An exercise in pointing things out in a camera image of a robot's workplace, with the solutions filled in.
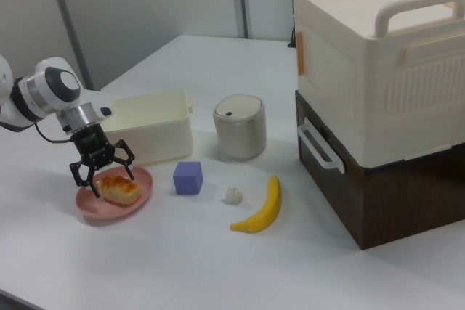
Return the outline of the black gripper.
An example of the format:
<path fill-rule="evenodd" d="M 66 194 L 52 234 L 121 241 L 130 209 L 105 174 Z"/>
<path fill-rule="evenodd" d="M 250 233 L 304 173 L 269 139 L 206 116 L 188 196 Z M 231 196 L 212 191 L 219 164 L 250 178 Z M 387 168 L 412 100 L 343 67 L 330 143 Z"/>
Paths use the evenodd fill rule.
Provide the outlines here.
<path fill-rule="evenodd" d="M 78 187 L 89 187 L 96 198 L 100 198 L 97 185 L 94 183 L 94 174 L 113 161 L 122 165 L 129 178 L 134 181 L 132 173 L 132 163 L 135 159 L 134 153 L 128 144 L 123 140 L 118 140 L 114 146 L 108 141 L 99 123 L 86 126 L 75 132 L 70 140 L 76 146 L 81 156 L 79 162 L 69 165 L 74 181 Z M 81 167 L 87 167 L 88 172 L 85 178 L 81 176 Z"/>

